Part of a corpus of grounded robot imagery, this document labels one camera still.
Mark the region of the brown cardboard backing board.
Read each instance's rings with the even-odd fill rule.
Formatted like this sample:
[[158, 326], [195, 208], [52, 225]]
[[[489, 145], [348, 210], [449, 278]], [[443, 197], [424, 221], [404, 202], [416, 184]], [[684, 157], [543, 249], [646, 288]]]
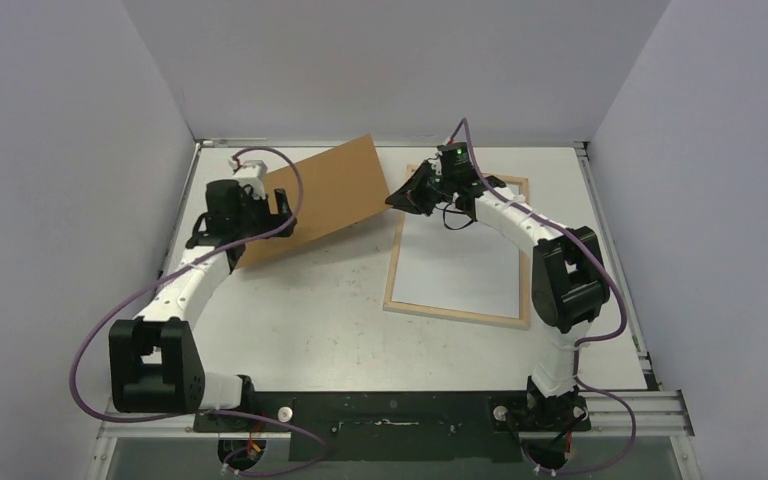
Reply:
[[300, 160], [304, 191], [293, 234], [246, 245], [240, 268], [275, 260], [289, 252], [388, 209], [390, 190], [367, 134]]

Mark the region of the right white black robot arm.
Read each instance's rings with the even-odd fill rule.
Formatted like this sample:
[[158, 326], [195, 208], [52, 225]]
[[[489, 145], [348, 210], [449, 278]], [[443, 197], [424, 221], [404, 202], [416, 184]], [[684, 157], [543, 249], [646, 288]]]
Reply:
[[595, 232], [556, 226], [540, 217], [501, 178], [479, 173], [463, 142], [439, 147], [385, 203], [425, 216], [440, 204], [453, 205], [471, 222], [493, 229], [528, 253], [531, 303], [547, 330], [527, 380], [525, 405], [510, 408], [506, 416], [543, 431], [587, 421], [578, 385], [580, 341], [610, 298]]

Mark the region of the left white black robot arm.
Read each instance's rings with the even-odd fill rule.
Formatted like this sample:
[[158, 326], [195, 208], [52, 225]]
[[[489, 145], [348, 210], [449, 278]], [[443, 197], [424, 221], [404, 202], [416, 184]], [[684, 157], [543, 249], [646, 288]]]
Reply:
[[247, 240], [289, 237], [297, 223], [285, 190], [268, 195], [251, 183], [212, 181], [206, 210], [185, 243], [178, 277], [132, 319], [108, 332], [112, 400], [121, 413], [185, 414], [219, 410], [230, 428], [257, 420], [249, 376], [204, 369], [193, 335], [196, 322], [246, 250]]

